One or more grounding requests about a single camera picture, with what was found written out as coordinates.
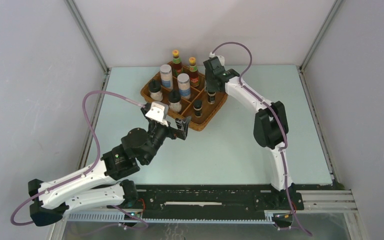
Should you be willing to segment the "small black-cap bottle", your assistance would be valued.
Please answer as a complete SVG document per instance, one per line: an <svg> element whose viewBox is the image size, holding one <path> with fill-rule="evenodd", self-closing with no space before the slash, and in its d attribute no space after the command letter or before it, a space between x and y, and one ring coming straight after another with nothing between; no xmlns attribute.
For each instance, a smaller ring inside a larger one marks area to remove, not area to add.
<svg viewBox="0 0 384 240"><path fill-rule="evenodd" d="M208 91L207 92L207 102L211 105L216 102L216 92L215 91Z"/></svg>
<svg viewBox="0 0 384 240"><path fill-rule="evenodd" d="M203 107L203 103L200 99L197 99L193 102L194 115L197 118L202 116L202 107Z"/></svg>

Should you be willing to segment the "clear-lid blue-label spice jar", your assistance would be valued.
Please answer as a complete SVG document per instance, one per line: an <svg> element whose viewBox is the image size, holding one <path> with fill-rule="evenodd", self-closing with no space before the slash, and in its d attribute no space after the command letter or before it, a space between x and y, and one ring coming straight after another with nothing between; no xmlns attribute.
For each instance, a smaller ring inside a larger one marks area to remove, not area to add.
<svg viewBox="0 0 384 240"><path fill-rule="evenodd" d="M180 73L177 76L178 91L182 98L189 100L191 97L190 77L187 73Z"/></svg>

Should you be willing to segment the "clear-lid white spice jar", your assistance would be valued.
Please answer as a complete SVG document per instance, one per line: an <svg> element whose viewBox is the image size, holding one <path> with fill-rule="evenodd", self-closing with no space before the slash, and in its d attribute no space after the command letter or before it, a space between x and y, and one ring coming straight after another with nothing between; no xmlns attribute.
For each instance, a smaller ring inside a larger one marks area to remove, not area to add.
<svg viewBox="0 0 384 240"><path fill-rule="evenodd" d="M174 88L172 67L169 64L163 64L160 67L159 72L162 85L165 88L172 90Z"/></svg>

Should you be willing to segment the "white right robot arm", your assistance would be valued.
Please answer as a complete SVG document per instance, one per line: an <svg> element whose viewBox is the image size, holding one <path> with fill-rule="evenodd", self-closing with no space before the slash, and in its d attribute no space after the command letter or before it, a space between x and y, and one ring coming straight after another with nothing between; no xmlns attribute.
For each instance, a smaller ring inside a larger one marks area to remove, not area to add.
<svg viewBox="0 0 384 240"><path fill-rule="evenodd" d="M269 149L272 176L271 204L284 209L291 202L288 193L293 181L289 175L286 159L289 132L285 105L272 102L251 88L234 69L225 69L225 58L211 53L203 62L205 67L205 90L226 93L254 114L253 137L262 148Z"/></svg>

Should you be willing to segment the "red sauce bottle yellow cap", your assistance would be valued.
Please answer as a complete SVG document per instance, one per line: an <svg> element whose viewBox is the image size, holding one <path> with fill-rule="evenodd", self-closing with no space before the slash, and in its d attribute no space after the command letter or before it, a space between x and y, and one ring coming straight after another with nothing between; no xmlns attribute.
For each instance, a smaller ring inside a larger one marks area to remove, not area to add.
<svg viewBox="0 0 384 240"><path fill-rule="evenodd" d="M180 58L180 52L177 49L174 49L172 51L172 62L173 62L174 74L176 77L184 73L183 63Z"/></svg>

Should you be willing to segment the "black-cap spice bottle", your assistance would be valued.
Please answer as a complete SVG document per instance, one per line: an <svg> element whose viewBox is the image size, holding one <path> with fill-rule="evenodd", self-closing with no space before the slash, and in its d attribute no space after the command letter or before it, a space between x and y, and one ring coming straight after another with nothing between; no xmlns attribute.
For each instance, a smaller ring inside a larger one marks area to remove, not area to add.
<svg viewBox="0 0 384 240"><path fill-rule="evenodd" d="M163 100L163 92L161 83L155 79L152 79L148 83L148 90L150 97L157 102L161 102Z"/></svg>
<svg viewBox="0 0 384 240"><path fill-rule="evenodd" d="M182 110L181 95L176 90L171 90L168 94L169 109L175 113Z"/></svg>

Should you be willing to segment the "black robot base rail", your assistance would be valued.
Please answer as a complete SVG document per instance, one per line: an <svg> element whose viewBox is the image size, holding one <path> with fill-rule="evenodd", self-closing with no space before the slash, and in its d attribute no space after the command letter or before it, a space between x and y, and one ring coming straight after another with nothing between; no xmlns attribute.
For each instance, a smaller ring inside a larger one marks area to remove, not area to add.
<svg viewBox="0 0 384 240"><path fill-rule="evenodd" d="M120 207L142 210L149 220L263 221L269 211L289 214L304 209L302 195L293 186L285 192L269 184L138 184L136 191Z"/></svg>

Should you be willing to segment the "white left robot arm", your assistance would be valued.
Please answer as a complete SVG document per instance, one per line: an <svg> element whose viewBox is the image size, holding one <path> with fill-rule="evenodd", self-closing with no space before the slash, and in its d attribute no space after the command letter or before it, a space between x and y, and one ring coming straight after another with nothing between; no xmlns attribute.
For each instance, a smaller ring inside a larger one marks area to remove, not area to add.
<svg viewBox="0 0 384 240"><path fill-rule="evenodd" d="M121 144L76 172L44 182L28 183L33 203L29 207L32 222L43 227L60 221L76 211L103 206L136 206L139 194L127 177L149 165L169 138L185 140L191 117L175 120L177 127L148 121L148 129L133 128L121 138Z"/></svg>

